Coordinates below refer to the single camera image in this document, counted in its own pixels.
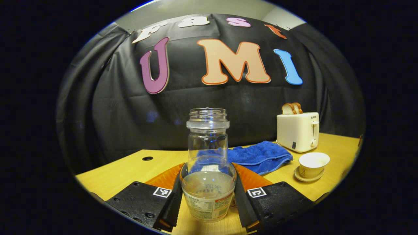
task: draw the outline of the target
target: orange gripper pad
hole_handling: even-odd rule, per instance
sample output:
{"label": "orange gripper pad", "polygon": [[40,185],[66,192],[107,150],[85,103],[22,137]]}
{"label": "orange gripper pad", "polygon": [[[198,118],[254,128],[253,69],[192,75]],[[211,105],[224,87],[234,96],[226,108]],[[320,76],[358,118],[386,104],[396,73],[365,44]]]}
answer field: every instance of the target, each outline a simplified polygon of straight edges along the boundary
{"label": "orange gripper pad", "polygon": [[244,191],[247,192],[248,189],[264,187],[267,185],[273,184],[269,180],[263,178],[259,174],[241,166],[236,163],[232,163],[235,167],[235,170],[240,175],[242,186]]}
{"label": "orange gripper pad", "polygon": [[172,190],[174,188],[174,183],[176,182],[176,177],[179,174],[183,165],[184,163],[181,163],[177,166],[171,167],[170,169],[155,176],[154,178],[148,180],[145,183],[155,187],[161,187]]}

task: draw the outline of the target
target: saucer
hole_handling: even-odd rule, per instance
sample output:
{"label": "saucer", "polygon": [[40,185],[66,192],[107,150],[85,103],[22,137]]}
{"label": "saucer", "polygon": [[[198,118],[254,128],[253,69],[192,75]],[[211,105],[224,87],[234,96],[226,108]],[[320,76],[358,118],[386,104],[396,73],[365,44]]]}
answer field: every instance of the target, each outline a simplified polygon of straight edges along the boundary
{"label": "saucer", "polygon": [[296,178],[298,178],[298,180],[303,181],[303,182],[311,182],[311,181],[317,180],[317,179],[321,178],[324,175],[324,173],[325,173],[325,169],[323,169],[319,173],[319,175],[315,176],[314,178],[305,178],[305,177],[302,177],[301,174],[299,173],[299,166],[296,167],[296,169],[295,169]]}

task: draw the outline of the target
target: white toaster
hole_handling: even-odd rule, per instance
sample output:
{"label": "white toaster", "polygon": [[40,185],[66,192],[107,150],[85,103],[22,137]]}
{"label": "white toaster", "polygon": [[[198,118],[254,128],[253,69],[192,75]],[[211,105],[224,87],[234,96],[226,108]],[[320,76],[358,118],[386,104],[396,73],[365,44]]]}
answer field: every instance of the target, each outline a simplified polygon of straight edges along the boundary
{"label": "white toaster", "polygon": [[277,115],[277,144],[303,153],[318,146],[319,114]]}

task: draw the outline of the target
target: blue towel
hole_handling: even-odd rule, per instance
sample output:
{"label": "blue towel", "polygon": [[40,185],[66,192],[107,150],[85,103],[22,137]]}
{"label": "blue towel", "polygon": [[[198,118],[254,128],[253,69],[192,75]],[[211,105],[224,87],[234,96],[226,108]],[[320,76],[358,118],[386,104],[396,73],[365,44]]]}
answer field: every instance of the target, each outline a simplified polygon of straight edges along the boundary
{"label": "blue towel", "polygon": [[[217,159],[221,155],[216,149],[201,150],[197,153],[197,156],[202,155],[207,157],[200,160],[200,163],[196,164],[194,170],[200,169],[205,164],[217,164],[220,162]],[[293,156],[289,151],[269,141],[263,141],[248,148],[236,147],[228,149],[228,162],[239,164],[259,175],[275,171],[282,164],[289,163],[292,160]]]}

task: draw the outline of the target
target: letter m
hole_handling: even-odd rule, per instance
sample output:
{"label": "letter m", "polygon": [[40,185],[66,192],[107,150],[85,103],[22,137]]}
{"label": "letter m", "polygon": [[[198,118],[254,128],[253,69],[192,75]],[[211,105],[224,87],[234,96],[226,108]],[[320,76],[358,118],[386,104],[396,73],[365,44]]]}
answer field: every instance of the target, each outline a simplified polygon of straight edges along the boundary
{"label": "letter m", "polygon": [[207,73],[202,82],[207,85],[223,84],[228,76],[222,73],[221,63],[228,70],[235,81],[241,81],[245,65],[248,73],[245,79],[252,83],[269,83],[270,76],[265,72],[258,46],[251,42],[241,42],[234,53],[227,45],[217,39],[203,39],[197,41],[205,50]]}

